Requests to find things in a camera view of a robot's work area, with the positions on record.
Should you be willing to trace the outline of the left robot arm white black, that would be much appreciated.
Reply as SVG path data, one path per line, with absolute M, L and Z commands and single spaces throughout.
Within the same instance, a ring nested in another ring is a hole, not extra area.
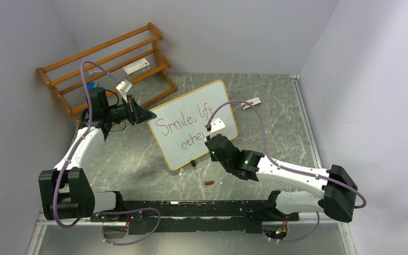
M 88 218 L 101 211 L 113 221 L 125 216 L 126 206 L 121 193 L 93 191 L 86 169 L 115 123 L 128 121 L 136 125 L 157 116 L 138 105 L 131 95 L 120 104 L 110 105 L 106 93 L 101 87 L 86 90 L 92 121 L 82 118 L 77 136 L 64 158 L 38 177 L 42 210 L 47 220 Z

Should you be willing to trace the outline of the yellow framed whiteboard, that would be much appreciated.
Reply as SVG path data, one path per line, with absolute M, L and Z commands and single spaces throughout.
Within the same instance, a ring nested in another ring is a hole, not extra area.
M 228 100 L 224 82 L 216 80 L 151 109 L 157 117 L 148 125 L 170 170 L 176 171 L 208 153 L 204 142 L 209 132 L 205 126 L 212 114 L 225 124 L 230 140 L 238 136 L 231 106 L 217 110 Z

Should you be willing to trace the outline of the white red box on rack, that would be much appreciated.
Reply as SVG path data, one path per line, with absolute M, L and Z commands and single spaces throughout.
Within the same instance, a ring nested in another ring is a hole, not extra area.
M 150 70 L 150 63 L 145 58 L 141 58 L 123 67 L 128 78 L 137 77 Z

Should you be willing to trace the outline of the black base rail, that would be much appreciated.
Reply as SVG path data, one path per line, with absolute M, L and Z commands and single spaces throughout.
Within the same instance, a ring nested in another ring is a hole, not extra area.
M 93 223 L 127 227 L 128 234 L 244 231 L 262 233 L 266 222 L 299 220 L 284 215 L 267 200 L 125 201 L 122 215 L 94 214 Z

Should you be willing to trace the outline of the white whiteboard eraser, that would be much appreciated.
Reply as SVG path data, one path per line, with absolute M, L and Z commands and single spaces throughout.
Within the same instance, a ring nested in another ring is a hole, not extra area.
M 259 97 L 254 97 L 252 99 L 247 100 L 248 104 L 246 103 L 241 103 L 241 107 L 244 111 L 247 111 L 248 109 L 251 109 L 252 106 L 257 107 L 262 104 L 262 101 L 260 100 Z

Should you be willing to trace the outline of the blue small object on rack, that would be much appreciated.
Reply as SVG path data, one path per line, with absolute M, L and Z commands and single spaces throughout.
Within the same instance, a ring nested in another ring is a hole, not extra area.
M 99 87 L 98 82 L 87 82 L 86 85 L 88 90 Z

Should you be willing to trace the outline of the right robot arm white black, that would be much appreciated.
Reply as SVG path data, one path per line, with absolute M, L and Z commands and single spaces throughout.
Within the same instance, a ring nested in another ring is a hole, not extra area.
M 238 149 L 221 134 L 207 136 L 205 146 L 212 161 L 241 180 L 271 181 L 297 189 L 273 192 L 265 206 L 270 219 L 294 213 L 324 213 L 339 222 L 352 221 L 358 187 L 342 166 L 309 168 L 269 159 L 261 152 Z

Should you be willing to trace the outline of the aluminium frame rail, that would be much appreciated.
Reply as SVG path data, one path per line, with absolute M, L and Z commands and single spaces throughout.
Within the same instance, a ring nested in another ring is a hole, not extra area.
M 85 231 L 90 226 L 79 225 L 76 228 L 65 230 L 47 221 L 40 212 L 36 220 L 27 254 L 61 254 L 77 248 L 86 240 Z

